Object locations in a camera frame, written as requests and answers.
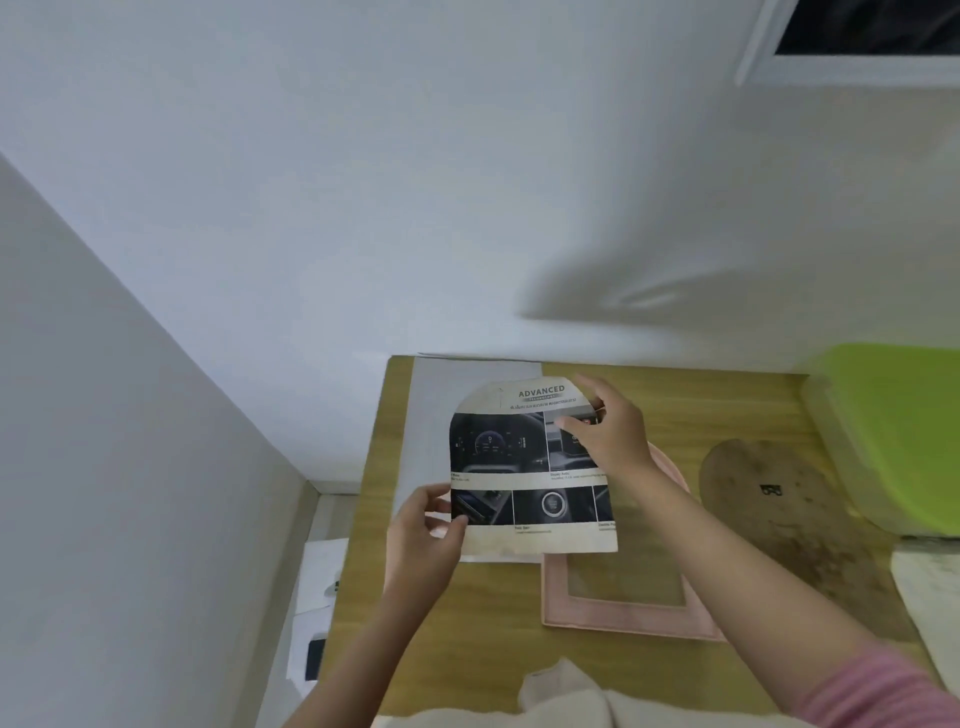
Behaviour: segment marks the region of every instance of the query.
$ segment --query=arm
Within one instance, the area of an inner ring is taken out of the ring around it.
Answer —
[[[819,592],[741,539],[654,463],[640,411],[602,379],[580,377],[605,408],[598,425],[557,424],[626,488],[714,621],[784,710],[876,638]]]
[[[284,728],[369,728],[407,644],[460,561],[467,517],[447,524],[425,515],[449,512],[449,501],[440,499],[449,489],[448,483],[424,485],[400,507],[387,531],[383,597],[372,618]],[[447,525],[442,539],[430,535]]]

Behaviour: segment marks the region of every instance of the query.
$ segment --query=hand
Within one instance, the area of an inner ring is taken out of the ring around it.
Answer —
[[[466,516],[447,522],[425,515],[450,512],[450,501],[440,498],[449,490],[449,483],[421,485],[400,506],[387,530],[383,594],[415,608],[421,617],[433,608],[450,583],[467,532]],[[443,538],[430,535],[434,528],[443,526],[447,526]]]
[[[607,475],[619,479],[636,469],[656,468],[647,445],[643,413],[636,405],[605,379],[577,375],[573,380],[596,394],[590,404],[597,410],[600,423],[590,425],[573,417],[558,417],[557,427],[577,438]]]

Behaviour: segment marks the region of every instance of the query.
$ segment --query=left hand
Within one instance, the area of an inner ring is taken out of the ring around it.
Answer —
[[[467,532],[466,516],[446,522],[426,515],[450,512],[450,502],[440,498],[449,490],[449,483],[421,485],[400,506],[387,530],[383,593],[419,608],[423,616],[450,583]],[[447,526],[441,539],[430,535],[438,526]]]

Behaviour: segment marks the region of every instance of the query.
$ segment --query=right hand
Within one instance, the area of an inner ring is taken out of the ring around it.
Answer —
[[[577,375],[578,386],[593,390],[590,404],[600,414],[598,425],[589,425],[573,417],[558,417],[557,427],[576,437],[590,453],[593,462],[607,475],[623,478],[637,469],[656,468],[647,445],[643,413],[605,379]]]

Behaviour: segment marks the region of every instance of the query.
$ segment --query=white wall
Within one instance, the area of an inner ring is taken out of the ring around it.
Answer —
[[[960,94],[738,89],[760,2],[8,3],[0,150],[318,480],[390,353],[960,345]]]
[[[227,725],[300,475],[2,158],[0,347],[0,725]]]

